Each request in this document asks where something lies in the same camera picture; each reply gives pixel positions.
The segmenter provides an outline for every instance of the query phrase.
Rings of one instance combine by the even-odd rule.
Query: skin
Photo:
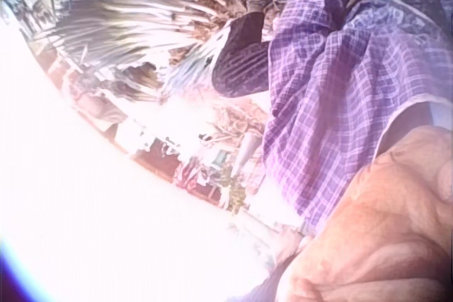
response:
[[[413,129],[352,180],[278,302],[453,301],[452,136]]]

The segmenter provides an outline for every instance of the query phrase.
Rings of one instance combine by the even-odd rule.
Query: purple plaid shirt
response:
[[[401,1],[348,1],[288,0],[269,49],[267,172],[317,230],[395,112],[452,100],[450,36]]]

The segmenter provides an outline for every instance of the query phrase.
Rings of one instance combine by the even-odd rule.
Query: plaid shirt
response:
[[[269,49],[267,172],[318,231],[396,113],[452,100],[451,37],[401,1],[348,1],[288,0]]]

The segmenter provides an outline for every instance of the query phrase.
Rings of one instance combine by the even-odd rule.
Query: bright sky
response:
[[[122,156],[20,33],[0,37],[0,235],[28,283],[62,302],[215,302],[262,279],[227,214]]]

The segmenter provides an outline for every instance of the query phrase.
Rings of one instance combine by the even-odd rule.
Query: shirt sleeve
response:
[[[279,111],[291,95],[288,90],[297,82],[306,83],[316,58],[323,53],[326,38],[339,30],[345,17],[349,0],[287,0],[281,15],[277,34],[270,43],[270,95],[274,111]],[[303,74],[294,75],[306,65]]]

